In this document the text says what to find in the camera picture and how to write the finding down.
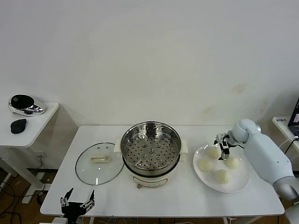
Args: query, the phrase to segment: monitor screen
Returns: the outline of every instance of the monitor screen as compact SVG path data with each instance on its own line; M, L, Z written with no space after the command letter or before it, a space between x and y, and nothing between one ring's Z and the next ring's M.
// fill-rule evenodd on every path
M291 116L290 122L288 126L299 125L299 99Z

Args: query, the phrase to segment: white robotic arm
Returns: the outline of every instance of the white robotic arm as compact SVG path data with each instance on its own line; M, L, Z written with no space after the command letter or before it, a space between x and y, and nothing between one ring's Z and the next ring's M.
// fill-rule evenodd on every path
M241 145L261 179L271 184L285 200L299 199L299 180L293 175L290 160L252 120L240 120L228 133L218 134L216 142L222 150L220 160L229 157L229 148Z

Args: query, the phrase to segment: glass lid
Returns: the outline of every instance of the glass lid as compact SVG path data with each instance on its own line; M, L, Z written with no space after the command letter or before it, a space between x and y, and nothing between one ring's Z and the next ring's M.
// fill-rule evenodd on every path
M98 143L86 149L76 163L77 177L89 185L101 185L114 179L123 167L114 144Z

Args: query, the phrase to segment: white device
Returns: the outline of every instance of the white device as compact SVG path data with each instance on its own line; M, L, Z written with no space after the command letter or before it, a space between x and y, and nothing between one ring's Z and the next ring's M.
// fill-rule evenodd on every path
M182 143L182 146L181 146L181 151L180 151L180 156L181 156L180 161L185 161L187 158L186 155L188 154L188 146L187 146L187 142L185 140L181 140L181 143ZM121 140L116 142L116 144L114 146L114 152L118 153L119 157L122 157L122 155L121 155ZM173 168L173 170L170 171L169 173L164 174L159 177L144 177L144 176L141 176L141 175L138 175L138 174L132 172L129 169L128 169L128 171L129 171L128 174L129 174L130 178L132 178L132 180L137 183L138 189L141 186L154 188L154 187L162 186L162 185L166 184L169 180L171 180L177 172L177 166L175 166Z
M273 186L283 199L296 202L299 200L299 180L293 175L291 161L279 147L261 133L259 126L252 120L242 119L228 133L216 136L215 143L221 148L221 158L229 158L231 147L241 146L244 154L259 177ZM299 205L286 210L291 224L299 223Z

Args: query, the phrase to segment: electric outlet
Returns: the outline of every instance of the electric outlet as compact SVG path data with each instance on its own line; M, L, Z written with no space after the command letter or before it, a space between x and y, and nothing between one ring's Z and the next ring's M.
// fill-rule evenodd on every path
M37 158L46 158L47 157L47 154L45 152L34 152L34 155L37 157Z

